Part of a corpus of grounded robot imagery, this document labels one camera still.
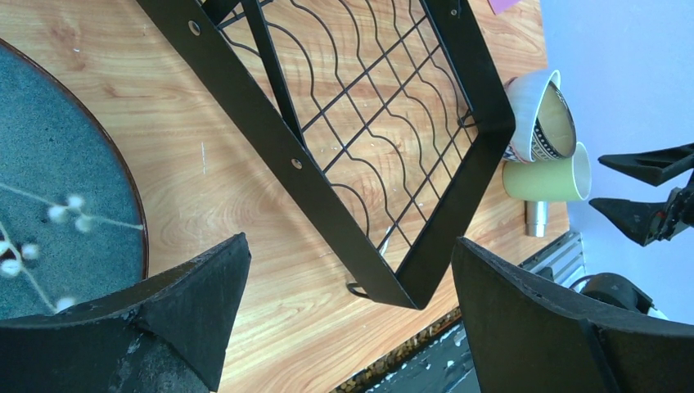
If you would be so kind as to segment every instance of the screw hole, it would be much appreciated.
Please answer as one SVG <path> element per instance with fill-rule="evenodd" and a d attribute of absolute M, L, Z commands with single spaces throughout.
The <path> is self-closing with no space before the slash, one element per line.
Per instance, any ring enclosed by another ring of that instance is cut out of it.
<path fill-rule="evenodd" d="M 188 29 L 190 29 L 191 33 L 196 37 L 200 35 L 200 26 L 194 20 L 188 21 Z"/>

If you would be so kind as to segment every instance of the silver metal cylinder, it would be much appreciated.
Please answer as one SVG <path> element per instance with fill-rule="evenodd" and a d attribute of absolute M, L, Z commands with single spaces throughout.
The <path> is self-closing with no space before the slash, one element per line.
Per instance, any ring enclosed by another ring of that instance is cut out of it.
<path fill-rule="evenodd" d="M 544 237 L 549 220 L 549 202 L 525 201 L 525 234 Z"/>

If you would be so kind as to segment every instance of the purple object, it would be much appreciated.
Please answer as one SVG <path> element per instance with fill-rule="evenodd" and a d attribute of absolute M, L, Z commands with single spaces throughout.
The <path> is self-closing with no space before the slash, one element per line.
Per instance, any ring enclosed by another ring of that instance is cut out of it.
<path fill-rule="evenodd" d="M 505 10 L 511 8 L 512 5 L 516 4 L 520 0 L 489 0 L 489 5 L 492 7 L 495 15 L 498 15 Z"/>

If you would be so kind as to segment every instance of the black metal frame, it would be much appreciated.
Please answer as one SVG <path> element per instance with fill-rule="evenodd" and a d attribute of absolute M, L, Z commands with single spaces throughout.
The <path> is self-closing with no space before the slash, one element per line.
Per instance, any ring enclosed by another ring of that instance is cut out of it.
<path fill-rule="evenodd" d="M 281 115 L 220 29 L 231 23 L 223 20 L 239 0 L 207 0 L 203 5 L 196 0 L 138 2 L 353 274 L 358 284 L 351 288 L 361 287 L 377 302 L 425 308 L 515 129 L 502 82 L 467 0 L 421 0 L 478 136 L 397 272 L 364 236 L 305 147 L 260 8 L 267 2 L 241 0 Z M 231 20 L 239 18 L 234 12 Z"/>

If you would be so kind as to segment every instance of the dish rack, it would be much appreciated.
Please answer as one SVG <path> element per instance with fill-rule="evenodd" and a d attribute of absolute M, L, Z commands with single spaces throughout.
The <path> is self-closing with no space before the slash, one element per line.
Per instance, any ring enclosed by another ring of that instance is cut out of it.
<path fill-rule="evenodd" d="M 467 0 L 138 0 L 354 276 L 429 303 L 515 129 Z"/>

